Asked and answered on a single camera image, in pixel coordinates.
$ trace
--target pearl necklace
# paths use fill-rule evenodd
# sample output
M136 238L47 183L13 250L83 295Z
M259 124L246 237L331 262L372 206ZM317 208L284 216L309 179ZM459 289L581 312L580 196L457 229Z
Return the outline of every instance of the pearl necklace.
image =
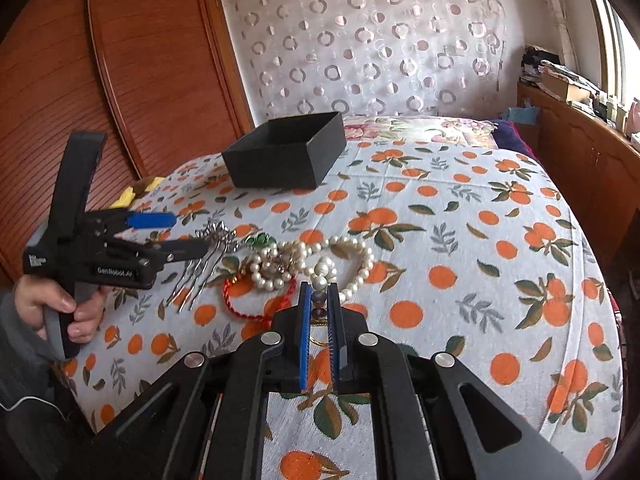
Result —
M338 281L338 271L332 259L327 256L322 256L313 267L308 266L305 259L312 254L318 254L323 249L334 246L347 254L362 257L362 264L356 277L338 294L340 304L344 304L353 298L373 268L374 257L371 248L367 247L366 243L358 241L357 238L332 236L320 243L309 245L300 240L271 242L250 259L251 279L258 289L271 292L281 289L285 283L290 282L294 274L299 272L308 276L311 281L311 286L314 289L312 294L314 304L323 304L326 301L327 285Z

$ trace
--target human hand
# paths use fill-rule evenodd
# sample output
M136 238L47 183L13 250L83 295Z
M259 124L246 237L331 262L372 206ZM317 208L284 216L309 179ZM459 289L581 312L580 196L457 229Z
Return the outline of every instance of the human hand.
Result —
M80 305L64 289L47 278L26 274L18 280L14 301L18 316L43 339L47 338L42 307L47 305L58 312L73 313L69 324L69 339L74 343L88 343L95 336L104 304L111 287L101 285L92 296Z

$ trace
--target black box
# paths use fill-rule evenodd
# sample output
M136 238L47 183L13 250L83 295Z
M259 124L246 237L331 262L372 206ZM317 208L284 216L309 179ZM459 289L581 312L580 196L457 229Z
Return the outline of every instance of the black box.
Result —
M339 112L273 119L222 157L236 187L315 189L345 149Z

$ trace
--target patterned wall covering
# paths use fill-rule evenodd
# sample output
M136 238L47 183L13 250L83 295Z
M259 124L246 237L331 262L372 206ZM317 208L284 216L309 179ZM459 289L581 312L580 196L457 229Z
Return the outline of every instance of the patterned wall covering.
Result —
M224 1L259 119L498 111L500 0Z

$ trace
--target table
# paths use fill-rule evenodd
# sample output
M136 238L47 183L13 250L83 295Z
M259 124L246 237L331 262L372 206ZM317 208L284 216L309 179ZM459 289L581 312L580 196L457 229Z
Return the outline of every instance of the table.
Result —
M171 232L193 235L223 220L240 237L316 242L351 232L378 260L348 308L370 330L421 356L447 350L591 479L620 428L618 334L600 269L565 200L542 168L506 150L367 139L348 142L316 190L235 189L219 155L184 165L136 204L178 215ZM342 284L350 262L334 256ZM98 337L65 369L99 431L181 355L234 350L261 330L230 314L218 286L238 259L219 265L193 310L166 304L184 264L167 265L150 291L118 290ZM272 312L274 293L251 281L234 307ZM364 396L337 398L328 353L312 346L309 391L271 395L264 479L375 478Z

